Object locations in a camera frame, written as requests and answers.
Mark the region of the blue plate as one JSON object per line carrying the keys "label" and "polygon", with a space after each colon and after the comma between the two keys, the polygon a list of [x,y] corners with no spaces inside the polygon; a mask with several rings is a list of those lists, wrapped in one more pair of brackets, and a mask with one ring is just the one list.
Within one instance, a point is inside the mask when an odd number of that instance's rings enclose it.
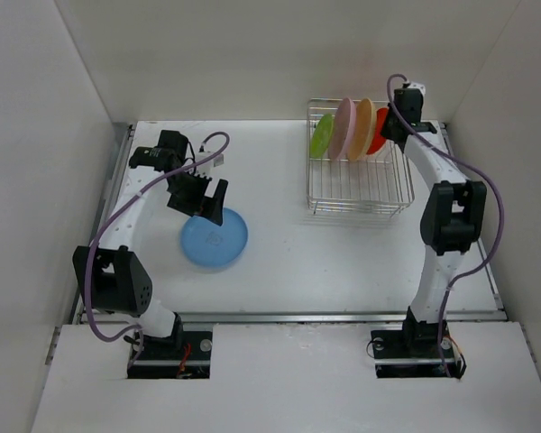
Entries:
{"label": "blue plate", "polygon": [[243,217],[225,207],[223,224],[218,226],[203,217],[191,217],[181,228],[182,253],[193,264],[218,270],[236,262],[248,243],[249,231]]}

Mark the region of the red-orange plate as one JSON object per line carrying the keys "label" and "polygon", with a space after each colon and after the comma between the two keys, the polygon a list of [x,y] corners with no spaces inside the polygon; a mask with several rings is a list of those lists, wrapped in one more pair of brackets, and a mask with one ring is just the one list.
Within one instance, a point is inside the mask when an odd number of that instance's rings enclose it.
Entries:
{"label": "red-orange plate", "polygon": [[374,136],[371,141],[371,145],[367,150],[367,155],[373,155],[378,152],[382,146],[385,144],[386,139],[381,135],[381,130],[386,120],[389,109],[387,107],[381,107],[377,110],[377,119],[375,125]]}

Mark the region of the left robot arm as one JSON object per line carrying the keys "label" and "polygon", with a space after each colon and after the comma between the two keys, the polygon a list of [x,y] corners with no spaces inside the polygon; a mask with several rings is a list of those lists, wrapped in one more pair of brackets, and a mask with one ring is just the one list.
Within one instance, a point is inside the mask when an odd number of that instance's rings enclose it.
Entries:
{"label": "left robot arm", "polygon": [[179,314],[155,297],[151,276],[138,253],[163,193],[169,196],[168,208],[216,226],[223,224],[228,182],[219,180],[212,195],[207,190],[210,170],[223,159],[231,138],[216,131],[202,143],[215,138],[224,141],[216,151],[195,151],[183,133],[163,130],[154,146],[131,151],[112,213],[90,243],[78,246],[72,256],[87,323],[99,340],[113,343],[129,337],[140,348],[152,342],[167,358],[183,349]]}

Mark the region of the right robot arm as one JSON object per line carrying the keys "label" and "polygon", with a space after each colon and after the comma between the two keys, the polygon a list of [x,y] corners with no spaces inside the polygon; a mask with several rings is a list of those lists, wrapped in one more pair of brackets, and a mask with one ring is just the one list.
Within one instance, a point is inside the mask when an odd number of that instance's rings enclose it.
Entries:
{"label": "right robot arm", "polygon": [[463,256],[480,236],[487,188],[469,180],[439,147],[438,130],[422,120],[423,102],[420,85],[395,89],[381,135],[400,148],[429,191],[419,224],[423,271],[399,332],[399,349],[403,357],[437,358],[446,332],[445,295]]}

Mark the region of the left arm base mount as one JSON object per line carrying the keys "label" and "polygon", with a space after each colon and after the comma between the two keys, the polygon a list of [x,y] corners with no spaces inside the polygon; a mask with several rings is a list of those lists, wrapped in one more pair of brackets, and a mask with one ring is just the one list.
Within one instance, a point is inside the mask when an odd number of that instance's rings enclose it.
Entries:
{"label": "left arm base mount", "polygon": [[128,379],[197,380],[210,377],[213,332],[190,330],[180,348],[158,338],[144,337],[143,350],[126,370]]}

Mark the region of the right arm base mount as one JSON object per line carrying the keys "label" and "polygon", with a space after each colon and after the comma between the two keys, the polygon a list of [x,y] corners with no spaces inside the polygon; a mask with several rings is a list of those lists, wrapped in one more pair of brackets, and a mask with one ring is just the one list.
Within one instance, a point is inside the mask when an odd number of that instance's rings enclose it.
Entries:
{"label": "right arm base mount", "polygon": [[445,338],[439,354],[436,337],[409,343],[398,329],[375,329],[367,353],[375,362],[379,379],[452,378],[462,379],[467,370],[464,356]]}

